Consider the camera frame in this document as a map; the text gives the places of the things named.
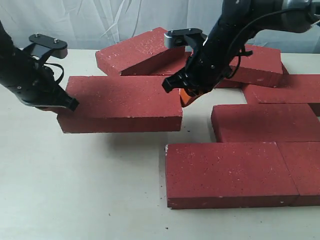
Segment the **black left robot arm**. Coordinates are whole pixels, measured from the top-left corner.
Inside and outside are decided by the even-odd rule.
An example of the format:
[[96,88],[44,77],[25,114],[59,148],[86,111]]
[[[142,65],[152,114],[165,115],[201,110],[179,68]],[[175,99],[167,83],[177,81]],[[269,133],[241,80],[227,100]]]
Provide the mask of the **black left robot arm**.
[[40,110],[65,108],[74,111],[79,102],[61,88],[64,78],[55,79],[49,57],[64,59],[68,44],[57,38],[35,33],[30,45],[17,48],[5,29],[0,29],[0,83],[24,105]]

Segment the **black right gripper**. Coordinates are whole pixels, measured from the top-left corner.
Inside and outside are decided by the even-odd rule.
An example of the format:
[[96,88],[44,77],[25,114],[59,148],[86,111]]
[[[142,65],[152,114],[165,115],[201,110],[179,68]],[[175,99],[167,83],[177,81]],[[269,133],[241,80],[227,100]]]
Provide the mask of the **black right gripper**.
[[201,48],[187,61],[184,70],[166,77],[162,88],[166,93],[179,89],[181,107],[191,105],[195,100],[213,90],[222,80],[231,79],[238,67],[230,62],[238,57],[227,55],[229,46],[217,37],[207,37]]

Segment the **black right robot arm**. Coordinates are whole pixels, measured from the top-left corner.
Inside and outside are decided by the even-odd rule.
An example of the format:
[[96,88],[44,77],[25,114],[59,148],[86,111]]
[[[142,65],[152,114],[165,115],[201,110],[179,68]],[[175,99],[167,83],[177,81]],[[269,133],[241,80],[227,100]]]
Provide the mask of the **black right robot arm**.
[[232,69],[231,61],[253,54],[245,44],[260,31],[305,33],[319,21],[318,0],[225,0],[208,35],[199,28],[164,34],[167,48],[189,46],[192,54],[184,67],[163,80],[162,87],[166,93],[178,89],[181,106],[187,107],[222,80],[234,77],[239,67]]

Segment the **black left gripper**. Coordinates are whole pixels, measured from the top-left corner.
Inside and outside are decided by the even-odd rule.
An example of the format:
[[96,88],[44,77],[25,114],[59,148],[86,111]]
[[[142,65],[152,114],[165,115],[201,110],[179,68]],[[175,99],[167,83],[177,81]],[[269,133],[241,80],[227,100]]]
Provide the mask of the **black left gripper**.
[[74,112],[79,105],[60,87],[51,68],[16,47],[0,54],[0,84],[23,104],[42,111]]

